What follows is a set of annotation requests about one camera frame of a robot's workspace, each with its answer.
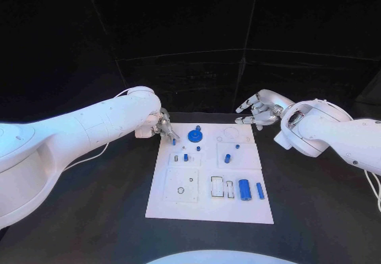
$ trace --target cable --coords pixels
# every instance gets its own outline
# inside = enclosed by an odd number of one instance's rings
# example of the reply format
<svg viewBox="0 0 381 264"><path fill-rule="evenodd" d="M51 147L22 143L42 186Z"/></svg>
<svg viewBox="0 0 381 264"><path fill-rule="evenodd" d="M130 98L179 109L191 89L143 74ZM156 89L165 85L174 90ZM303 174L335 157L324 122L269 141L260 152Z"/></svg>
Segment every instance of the cable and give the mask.
<svg viewBox="0 0 381 264"><path fill-rule="evenodd" d="M114 96L114 98L117 98L124 92L127 92L129 89L123 90L123 91ZM94 158L98 158L98 157L104 154L104 151L106 151L106 149L107 149L107 147L109 147L109 144L110 144L110 142L106 144L106 148L103 149L101 153L100 153L97 156L94 156L94 157L91 157L91 158L87 158L87 159L84 159L83 161L75 162L70 167L67 167L67 168L64 169L64 171L68 170L68 169L71 169L71 167L74 167L74 166L78 165L80 163L83 163L83 162L85 162L85 161L90 161L90 160L94 159Z"/></svg>
<svg viewBox="0 0 381 264"><path fill-rule="evenodd" d="M381 212L381 183L380 183L380 180L378 180L378 177L377 175L373 173L373 176L376 177L376 181L377 181L377 184L378 184L378 194L376 192L376 186L374 184L371 183L371 179L370 179L370 175L368 175L368 172L367 170L364 170L365 172L365 176L367 176L367 179L368 179L368 182L370 182L370 185L371 185L371 189L373 189L373 192L376 194L376 198L377 198L377 206L378 206L378 210Z"/></svg>

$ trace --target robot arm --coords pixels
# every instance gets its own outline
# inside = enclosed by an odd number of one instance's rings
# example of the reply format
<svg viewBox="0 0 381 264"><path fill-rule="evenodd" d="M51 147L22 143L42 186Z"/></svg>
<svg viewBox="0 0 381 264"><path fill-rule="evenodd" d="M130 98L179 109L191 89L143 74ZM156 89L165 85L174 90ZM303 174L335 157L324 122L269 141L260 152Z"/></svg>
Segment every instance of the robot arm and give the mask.
<svg viewBox="0 0 381 264"><path fill-rule="evenodd" d="M276 92L262 90L240 106L237 113L251 106L253 117L238 118L238 124L273 124L280 118L282 131L275 141L318 157L331 146L351 165L381 174L381 122L354 120L350 114L324 100L293 103Z"/></svg>
<svg viewBox="0 0 381 264"><path fill-rule="evenodd" d="M178 139L168 111L148 87L31 124L0 124L0 229L42 204L70 163L135 131Z"/></svg>

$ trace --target black tabletop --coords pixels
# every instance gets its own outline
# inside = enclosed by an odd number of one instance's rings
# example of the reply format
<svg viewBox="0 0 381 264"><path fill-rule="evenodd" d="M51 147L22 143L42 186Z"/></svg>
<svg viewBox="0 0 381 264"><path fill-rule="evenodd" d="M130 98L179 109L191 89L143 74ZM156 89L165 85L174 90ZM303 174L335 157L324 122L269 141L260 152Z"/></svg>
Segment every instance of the black tabletop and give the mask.
<svg viewBox="0 0 381 264"><path fill-rule="evenodd" d="M237 117L172 113L172 122ZM363 170L331 148L318 158L285 150L279 129L253 127L275 225L146 218L161 137L132 133L64 172L41 207L6 232L0 263L146 263L202 249L296 263L380 263L381 213Z"/></svg>

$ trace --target white board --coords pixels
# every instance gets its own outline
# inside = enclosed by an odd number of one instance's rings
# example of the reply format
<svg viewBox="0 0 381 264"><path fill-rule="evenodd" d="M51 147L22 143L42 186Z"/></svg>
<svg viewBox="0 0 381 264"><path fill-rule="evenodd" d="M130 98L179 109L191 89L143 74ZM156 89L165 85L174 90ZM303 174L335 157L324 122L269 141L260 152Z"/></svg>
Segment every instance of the white board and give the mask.
<svg viewBox="0 0 381 264"><path fill-rule="evenodd" d="M197 125L204 137L194 143L188 133ZM175 146L165 139L161 142L146 217L273 224L251 126L172 123L172 128L181 140ZM211 177L224 179L224 197L211 195ZM241 200L241 179L250 182L251 201ZM234 198L228 198L227 181L233 182ZM262 183L264 200L259 198L257 183Z"/></svg>

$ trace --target blue object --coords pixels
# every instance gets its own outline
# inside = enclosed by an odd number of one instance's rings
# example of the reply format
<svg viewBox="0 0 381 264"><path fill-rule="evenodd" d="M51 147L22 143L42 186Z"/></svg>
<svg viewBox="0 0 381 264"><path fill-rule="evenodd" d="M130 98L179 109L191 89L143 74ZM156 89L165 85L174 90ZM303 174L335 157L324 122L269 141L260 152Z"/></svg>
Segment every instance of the blue object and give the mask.
<svg viewBox="0 0 381 264"><path fill-rule="evenodd" d="M188 139L191 142L198 143L202 140L201 126L197 126L197 129L192 130L188 134Z"/></svg>
<svg viewBox="0 0 381 264"><path fill-rule="evenodd" d="M263 191L263 186L260 183L257 183L257 189L259 189L259 195L260 195L260 199L264 199L264 191Z"/></svg>
<svg viewBox="0 0 381 264"><path fill-rule="evenodd" d="M231 162L231 154L227 154L225 163L230 163L230 162Z"/></svg>
<svg viewBox="0 0 381 264"><path fill-rule="evenodd" d="M249 180L240 180L238 184L240 184L241 200L250 201L251 200L251 192L250 192Z"/></svg>

